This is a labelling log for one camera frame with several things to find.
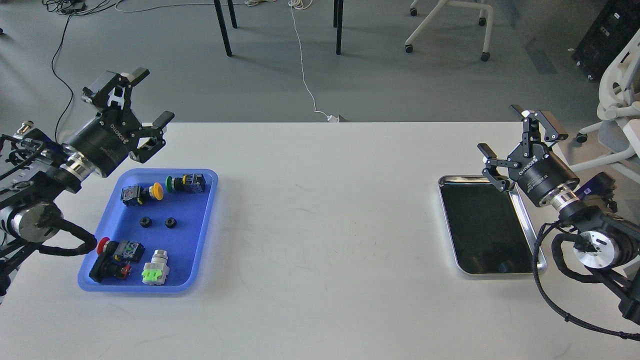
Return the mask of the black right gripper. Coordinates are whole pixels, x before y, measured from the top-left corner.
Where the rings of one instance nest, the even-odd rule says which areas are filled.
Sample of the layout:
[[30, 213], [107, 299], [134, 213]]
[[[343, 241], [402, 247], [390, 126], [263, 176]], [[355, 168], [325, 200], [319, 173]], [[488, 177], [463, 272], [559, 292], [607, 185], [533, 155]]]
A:
[[[523, 123], [518, 150], [524, 159], [521, 164], [499, 159], [488, 144], [479, 143], [477, 148], [485, 164], [482, 175], [500, 192], [512, 191], [512, 179], [535, 207], [546, 207], [548, 201], [544, 198], [551, 191], [561, 185], [567, 185], [573, 191], [579, 184], [578, 176], [569, 166], [551, 153], [551, 148], [566, 141], [569, 133], [550, 111], [526, 110], [517, 104], [510, 105], [510, 109], [521, 116]], [[508, 168], [509, 177], [501, 175], [499, 167]]]

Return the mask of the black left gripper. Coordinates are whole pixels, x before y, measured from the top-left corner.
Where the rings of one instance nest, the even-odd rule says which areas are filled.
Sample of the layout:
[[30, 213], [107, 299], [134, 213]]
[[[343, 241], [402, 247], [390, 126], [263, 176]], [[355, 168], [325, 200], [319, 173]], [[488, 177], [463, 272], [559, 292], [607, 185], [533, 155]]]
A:
[[[85, 157], [102, 178], [107, 178], [128, 157], [146, 163], [166, 144], [163, 135], [174, 112], [164, 111], [150, 126], [142, 126], [131, 111], [133, 87], [148, 75], [149, 69], [142, 67], [132, 73], [105, 71], [82, 89], [82, 100], [93, 105], [97, 113], [67, 137], [63, 146]], [[109, 109], [126, 113], [121, 118], [116, 112], [105, 112]]]

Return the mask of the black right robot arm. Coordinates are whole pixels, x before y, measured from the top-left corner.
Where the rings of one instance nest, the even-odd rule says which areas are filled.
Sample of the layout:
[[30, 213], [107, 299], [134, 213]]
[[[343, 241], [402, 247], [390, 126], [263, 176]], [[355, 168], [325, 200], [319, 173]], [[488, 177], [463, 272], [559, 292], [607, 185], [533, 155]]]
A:
[[505, 158], [498, 158], [486, 143], [479, 143], [485, 167], [482, 175], [500, 192], [519, 187], [535, 207], [553, 207], [558, 220], [538, 231], [532, 250], [532, 273], [547, 305], [564, 321], [585, 330], [638, 341], [638, 333], [617, 332], [573, 316], [546, 294], [538, 274], [541, 245], [551, 230], [558, 230], [551, 242], [557, 269], [584, 284], [605, 285], [620, 300], [621, 316], [639, 323], [639, 276], [628, 278], [616, 271], [639, 255], [639, 226], [617, 215], [613, 205], [613, 181], [607, 175], [594, 177], [583, 186], [578, 176], [553, 151], [569, 136], [549, 111], [530, 111], [510, 106], [519, 114], [521, 141]]

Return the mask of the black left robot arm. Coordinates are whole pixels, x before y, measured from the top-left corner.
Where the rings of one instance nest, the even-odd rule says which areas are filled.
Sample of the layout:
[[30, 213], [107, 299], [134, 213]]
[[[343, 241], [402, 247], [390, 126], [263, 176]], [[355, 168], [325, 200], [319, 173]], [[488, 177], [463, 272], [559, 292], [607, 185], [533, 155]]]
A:
[[96, 237], [64, 218], [55, 205], [62, 192], [78, 193], [89, 175], [108, 177], [126, 158], [141, 164], [162, 149], [163, 135], [174, 113], [165, 111], [144, 126], [131, 109], [131, 94], [149, 75], [146, 68], [131, 73], [105, 71], [83, 88], [82, 100], [96, 116], [64, 142], [52, 140], [24, 121], [8, 142], [1, 175], [1, 230], [11, 240], [1, 245], [1, 295], [10, 287], [10, 274], [32, 253], [53, 256], [86, 255]]

